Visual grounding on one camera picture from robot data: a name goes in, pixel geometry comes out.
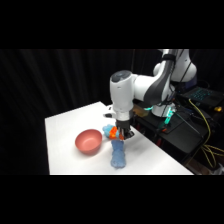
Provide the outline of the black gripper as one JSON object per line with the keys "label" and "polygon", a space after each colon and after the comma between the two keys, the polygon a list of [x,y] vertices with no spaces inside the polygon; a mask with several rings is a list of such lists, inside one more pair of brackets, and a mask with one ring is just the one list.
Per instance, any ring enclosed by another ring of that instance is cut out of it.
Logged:
{"label": "black gripper", "polygon": [[[129,139],[134,136],[134,132],[129,129],[133,113],[128,112],[117,112],[116,113],[116,126],[120,129],[117,130],[117,136],[120,140]],[[126,129],[125,134],[122,133],[121,129]]]}

